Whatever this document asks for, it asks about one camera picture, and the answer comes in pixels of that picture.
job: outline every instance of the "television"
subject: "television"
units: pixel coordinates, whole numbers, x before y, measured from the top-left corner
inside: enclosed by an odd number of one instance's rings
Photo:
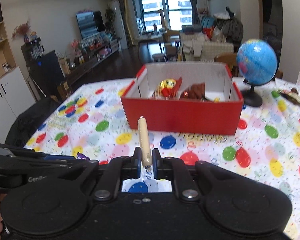
[[[83,39],[105,30],[100,11],[77,13],[76,16]]]

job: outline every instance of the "window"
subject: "window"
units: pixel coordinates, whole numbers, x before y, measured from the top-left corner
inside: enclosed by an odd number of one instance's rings
[[[190,0],[133,0],[136,17],[143,22],[146,31],[153,31],[153,24],[162,28],[160,14],[163,9],[166,21],[173,30],[181,30],[182,25],[192,24],[192,6]]]
[[[192,24],[192,6],[190,0],[166,1],[170,27],[173,30],[181,30],[182,25]]]

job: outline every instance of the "figurine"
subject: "figurine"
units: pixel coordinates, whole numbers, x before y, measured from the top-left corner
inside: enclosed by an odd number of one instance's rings
[[[37,38],[38,38],[38,36],[37,36],[37,33],[36,33],[36,32],[31,32],[31,33],[30,33],[30,37],[31,37],[31,40],[35,40],[35,39],[37,39]]]

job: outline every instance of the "table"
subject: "table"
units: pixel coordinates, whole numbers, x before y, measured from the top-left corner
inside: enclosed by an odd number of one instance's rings
[[[136,38],[136,40],[138,41],[138,57],[139,57],[139,53],[140,53],[140,43],[146,43],[147,44],[147,48],[149,48],[149,42],[150,41],[156,41],[159,43],[159,46],[160,46],[160,50],[161,50],[161,53],[162,53],[162,47],[161,47],[161,38],[162,38],[162,35],[164,33],[166,33],[167,31],[165,32],[161,32],[161,33],[158,33],[158,34],[155,34],[155,35],[151,35],[150,37],[148,37],[147,35],[140,35]]]
[[[26,148],[60,155],[76,156],[79,152],[81,157],[101,163],[132,156],[139,145],[138,131],[128,127],[120,101],[131,80],[82,86],[41,125]],[[234,80],[239,88],[245,86],[242,79]],[[163,157],[180,157],[186,164],[205,160],[282,190],[293,204],[285,233],[300,239],[300,107],[280,97],[274,89],[274,82],[255,88],[263,105],[244,106],[234,136],[151,131],[149,138],[151,148],[159,148]],[[175,144],[167,143],[173,138]],[[171,185],[153,180],[142,170],[141,179],[126,180],[122,190],[169,191]]]

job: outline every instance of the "snack package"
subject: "snack package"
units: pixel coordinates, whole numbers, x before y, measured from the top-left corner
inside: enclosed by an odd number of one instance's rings
[[[291,91],[278,89],[277,92],[291,103],[300,105],[300,96],[296,88],[292,88]]]
[[[205,98],[205,83],[193,84],[181,93],[180,98],[196,99],[196,100],[207,100]]]
[[[152,97],[157,99],[175,98],[182,84],[182,77],[178,80],[165,79],[154,91]]]

